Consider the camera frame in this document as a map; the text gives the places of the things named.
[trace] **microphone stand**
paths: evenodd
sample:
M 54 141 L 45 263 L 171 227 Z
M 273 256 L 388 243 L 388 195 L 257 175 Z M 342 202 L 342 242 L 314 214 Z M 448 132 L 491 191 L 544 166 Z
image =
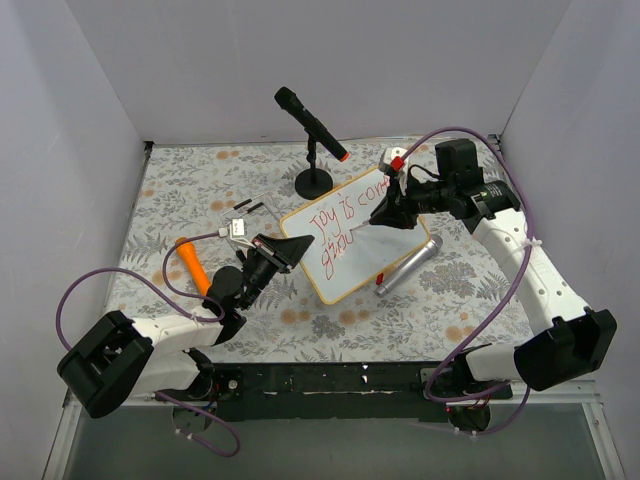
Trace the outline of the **microphone stand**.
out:
M 316 168 L 316 139 L 309 132 L 307 140 L 307 162 L 309 168 L 296 177 L 296 193 L 307 200 L 315 200 L 333 188 L 333 179 L 329 173 Z

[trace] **white cable clip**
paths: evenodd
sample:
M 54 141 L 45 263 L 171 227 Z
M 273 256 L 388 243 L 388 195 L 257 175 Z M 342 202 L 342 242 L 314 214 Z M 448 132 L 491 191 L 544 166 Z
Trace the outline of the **white cable clip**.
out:
M 525 238 L 522 242 L 520 242 L 520 245 L 518 246 L 518 248 L 511 251 L 511 255 L 514 255 L 524 250 L 527 247 L 540 247 L 540 246 L 542 246 L 542 240 L 538 240 L 538 239 L 529 240 L 528 238 Z
M 198 311 L 199 308 L 201 308 L 201 307 L 194 307 L 191 310 L 191 316 L 189 317 L 191 319 L 191 321 L 196 324 L 196 326 L 200 325 L 200 321 L 198 320 L 198 313 L 200 313 Z

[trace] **metal cylinder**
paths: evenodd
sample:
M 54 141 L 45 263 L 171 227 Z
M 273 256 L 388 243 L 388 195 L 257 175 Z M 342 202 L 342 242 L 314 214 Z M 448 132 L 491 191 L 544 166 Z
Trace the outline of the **metal cylinder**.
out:
M 430 258 L 435 257 L 442 248 L 442 238 L 439 235 L 431 235 L 431 239 L 420 250 L 413 255 L 409 255 L 402 263 L 396 268 L 391 275 L 384 279 L 378 288 L 376 288 L 376 295 L 384 297 L 391 290 L 396 288 L 402 283 L 407 276 L 415 269 L 417 269 L 424 262 Z

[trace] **wooden whiteboard frame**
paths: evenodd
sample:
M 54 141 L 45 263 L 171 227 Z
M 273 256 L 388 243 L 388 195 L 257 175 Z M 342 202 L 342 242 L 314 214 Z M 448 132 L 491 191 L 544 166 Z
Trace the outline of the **wooden whiteboard frame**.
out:
M 294 211 L 286 214 L 284 217 L 282 217 L 280 219 L 280 231 L 283 233 L 283 235 L 286 238 L 289 238 L 287 232 L 284 230 L 283 227 L 283 223 L 284 221 L 289 218 L 292 217 L 293 215 L 296 215 L 297 213 L 301 212 L 302 210 L 306 210 L 307 208 L 309 208 L 310 206 L 312 206 L 314 203 L 317 203 L 321 200 L 323 200 L 325 197 L 328 197 L 329 195 L 332 195 L 333 193 L 337 192 L 338 190 L 341 190 L 342 188 L 346 187 L 347 185 L 359 180 L 360 178 L 364 177 L 365 175 L 370 174 L 371 172 L 373 172 L 374 170 L 377 170 L 378 167 L 372 167 L 369 170 L 366 170 L 365 172 L 361 173 L 360 175 L 358 175 L 357 177 L 352 178 L 351 180 L 346 181 L 345 183 L 335 187 L 334 189 L 332 189 L 331 191 L 325 193 L 324 195 L 322 195 L 321 197 L 316 198 L 315 200 L 313 200 L 312 202 L 306 203 L 303 206 L 296 208 Z M 418 217 L 418 223 L 420 224 L 420 226 L 422 226 L 422 228 L 424 229 L 424 231 L 427 234 L 427 240 L 421 244 L 418 245 L 416 248 L 414 248 L 413 250 L 410 250 L 408 253 L 406 253 L 405 255 L 400 256 L 398 259 L 396 259 L 395 261 L 391 262 L 389 265 L 387 265 L 386 267 L 384 267 L 382 270 L 374 273 L 373 275 L 371 275 L 369 278 L 367 278 L 366 280 L 364 280 L 363 282 L 359 283 L 358 285 L 356 285 L 355 287 L 353 287 L 351 290 L 349 290 L 348 292 L 346 292 L 344 295 L 342 295 L 341 297 L 337 298 L 336 300 L 334 300 L 333 302 L 329 302 L 327 301 L 324 296 L 322 295 L 322 293 L 320 292 L 320 289 L 318 288 L 318 286 L 316 285 L 316 282 L 313 281 L 313 277 L 309 274 L 309 271 L 307 270 L 307 268 L 304 266 L 304 263 L 302 261 L 300 261 L 300 266 L 302 267 L 302 269 L 304 270 L 304 273 L 307 275 L 307 278 L 309 279 L 309 281 L 311 282 L 311 285 L 313 285 L 313 289 L 316 291 L 316 293 L 318 294 L 318 296 L 320 297 L 320 300 L 322 300 L 322 303 L 324 303 L 325 305 L 335 305 L 336 303 L 338 303 L 339 301 L 343 300 L 344 298 L 348 297 L 349 295 L 351 295 L 353 292 L 355 292 L 356 290 L 359 290 L 360 288 L 362 288 L 364 285 L 366 285 L 367 283 L 371 282 L 372 280 L 374 280 L 375 278 L 378 277 L 378 275 L 380 275 L 382 272 L 384 272 L 385 270 L 387 270 L 389 267 L 395 265 L 396 263 L 400 262 L 401 260 L 403 260 L 404 258 L 408 257 L 409 255 L 413 254 L 414 252 L 417 252 L 418 250 L 420 250 L 421 248 L 423 248 L 427 243 L 429 243 L 429 240 L 431 240 L 431 232 L 429 232 L 429 229 L 427 228 L 427 225 L 424 222 L 424 219 L 420 216 Z

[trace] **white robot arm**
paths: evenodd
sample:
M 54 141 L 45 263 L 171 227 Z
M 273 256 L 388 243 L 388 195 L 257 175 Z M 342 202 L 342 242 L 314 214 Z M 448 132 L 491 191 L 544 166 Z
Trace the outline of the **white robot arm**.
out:
M 111 413 L 138 394 L 181 390 L 191 400 L 203 398 L 212 389 L 214 367 L 198 348 L 231 339 L 246 323 L 238 309 L 251 307 L 276 273 L 289 273 L 313 240 L 311 235 L 287 239 L 257 235 L 245 245 L 242 270 L 219 269 L 208 300 L 192 311 L 191 318 L 107 313 L 70 347 L 58 364 L 58 374 L 93 418 Z M 224 312 L 219 322 L 218 306 Z
M 533 338 L 519 346 L 485 345 L 461 352 L 450 369 L 449 385 L 457 384 L 464 392 L 472 384 L 523 380 L 540 391 L 597 370 L 615 333 L 615 319 L 608 310 L 593 311 L 558 273 L 540 242 L 527 238 L 520 201 L 506 183 L 484 182 L 475 144 L 452 140 L 436 145 L 438 174 L 422 169 L 436 181 L 423 183 L 401 158 L 405 152 L 390 148 L 382 156 L 379 169 L 389 175 L 390 185 L 370 225 L 408 229 L 420 214 L 448 212 L 464 222 L 510 282 L 522 265 L 525 247 L 532 248 L 516 294 Z

